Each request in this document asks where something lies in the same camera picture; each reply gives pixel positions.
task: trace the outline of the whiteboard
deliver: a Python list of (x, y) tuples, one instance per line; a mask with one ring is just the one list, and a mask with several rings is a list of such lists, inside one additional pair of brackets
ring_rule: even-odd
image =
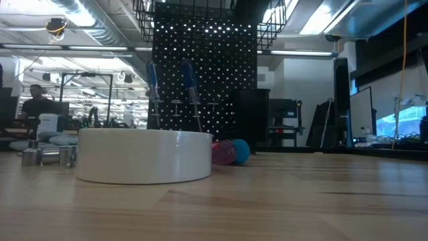
[(372, 90), (370, 87), (350, 96), (350, 124), (352, 137), (365, 137), (361, 127), (369, 128), (373, 133)]

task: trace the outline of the ball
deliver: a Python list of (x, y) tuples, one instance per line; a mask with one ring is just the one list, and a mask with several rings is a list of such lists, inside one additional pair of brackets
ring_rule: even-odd
[(241, 139), (233, 140), (236, 148), (236, 159), (234, 164), (244, 164), (249, 158), (249, 145)]
[(236, 159), (235, 145), (231, 141), (213, 143), (212, 160), (215, 164), (230, 164)]

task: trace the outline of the ceiling duct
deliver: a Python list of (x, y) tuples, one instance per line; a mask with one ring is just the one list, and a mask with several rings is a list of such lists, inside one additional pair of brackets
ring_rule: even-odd
[[(84, 30), (89, 36), (100, 43), (102, 46), (131, 46), (132, 44), (123, 36), (120, 30), (113, 24), (111, 19), (107, 16), (104, 10), (95, 1), (89, 0), (50, 0), (52, 3), (57, 5), (66, 16), (74, 22), (74, 19), (79, 20), (79, 26), (83, 26), (85, 22), (83, 19), (92, 18), (87, 21), (91, 26), (85, 27), (96, 27), (102, 28), (102, 30)], [(132, 53), (131, 58), (119, 58), (123, 62), (131, 65), (136, 73), (144, 78), (146, 72), (144, 69), (145, 63), (142, 59), (137, 56), (136, 53)]]

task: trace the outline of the pink ball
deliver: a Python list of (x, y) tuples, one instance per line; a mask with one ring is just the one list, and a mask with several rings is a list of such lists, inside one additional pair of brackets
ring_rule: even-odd
[(230, 164), (236, 159), (236, 148), (231, 141), (213, 143), (212, 160), (215, 164)]

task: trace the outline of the window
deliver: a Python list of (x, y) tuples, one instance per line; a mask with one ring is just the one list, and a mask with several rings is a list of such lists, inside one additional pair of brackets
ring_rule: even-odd
[[(411, 107), (400, 111), (399, 117), (399, 135), (408, 135), (411, 133), (420, 134), (419, 124), (422, 117), (427, 115), (426, 107)], [(395, 118), (394, 114), (386, 116), (376, 121), (377, 136), (394, 137)]]

